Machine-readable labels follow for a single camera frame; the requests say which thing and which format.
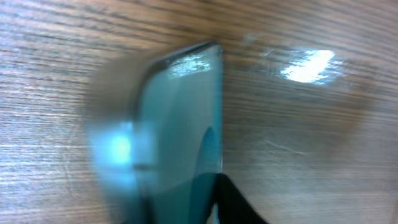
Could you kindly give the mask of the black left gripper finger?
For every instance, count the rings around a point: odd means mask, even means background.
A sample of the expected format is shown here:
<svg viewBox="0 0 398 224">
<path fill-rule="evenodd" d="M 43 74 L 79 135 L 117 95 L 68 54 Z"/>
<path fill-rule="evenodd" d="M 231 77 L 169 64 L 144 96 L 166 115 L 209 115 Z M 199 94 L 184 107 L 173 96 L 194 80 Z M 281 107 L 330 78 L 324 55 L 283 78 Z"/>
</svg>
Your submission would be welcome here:
<svg viewBox="0 0 398 224">
<path fill-rule="evenodd" d="M 226 174 L 217 174 L 213 198 L 218 206 L 220 224 L 269 224 L 253 209 Z"/>
</svg>

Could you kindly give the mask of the Galaxy smartphone teal screen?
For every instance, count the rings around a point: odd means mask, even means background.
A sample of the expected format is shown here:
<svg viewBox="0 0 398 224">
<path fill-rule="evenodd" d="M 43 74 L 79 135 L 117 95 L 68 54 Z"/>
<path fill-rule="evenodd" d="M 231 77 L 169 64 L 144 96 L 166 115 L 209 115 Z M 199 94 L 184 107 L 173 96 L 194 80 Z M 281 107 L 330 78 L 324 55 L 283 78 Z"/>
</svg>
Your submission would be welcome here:
<svg viewBox="0 0 398 224">
<path fill-rule="evenodd" d="M 222 49 L 199 42 L 141 65 L 127 115 L 143 161 L 133 167 L 135 223 L 205 223 L 221 170 Z"/>
</svg>

